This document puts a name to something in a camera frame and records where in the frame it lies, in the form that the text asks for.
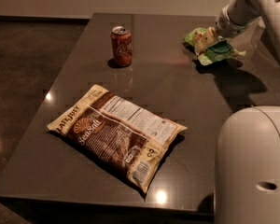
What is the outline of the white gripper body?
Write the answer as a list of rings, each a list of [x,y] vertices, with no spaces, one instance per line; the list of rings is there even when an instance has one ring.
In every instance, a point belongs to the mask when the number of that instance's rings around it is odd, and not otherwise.
[[[227,5],[216,17],[216,30],[224,38],[233,38],[249,26],[249,18],[238,7]]]

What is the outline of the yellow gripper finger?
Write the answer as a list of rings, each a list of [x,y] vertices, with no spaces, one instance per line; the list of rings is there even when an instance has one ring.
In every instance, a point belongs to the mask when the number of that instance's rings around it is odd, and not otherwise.
[[[215,44],[224,41],[222,36],[195,36],[194,50],[197,55],[205,52],[208,48],[214,46]]]
[[[207,28],[197,35],[197,44],[211,45],[217,42],[217,31],[213,27]]]

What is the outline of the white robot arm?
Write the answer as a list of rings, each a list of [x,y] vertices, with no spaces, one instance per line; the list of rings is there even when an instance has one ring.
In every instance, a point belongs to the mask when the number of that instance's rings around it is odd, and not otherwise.
[[[261,17],[280,62],[280,0],[234,0],[198,37],[202,53],[242,33]],[[214,224],[280,224],[280,106],[254,106],[230,116],[216,148]]]

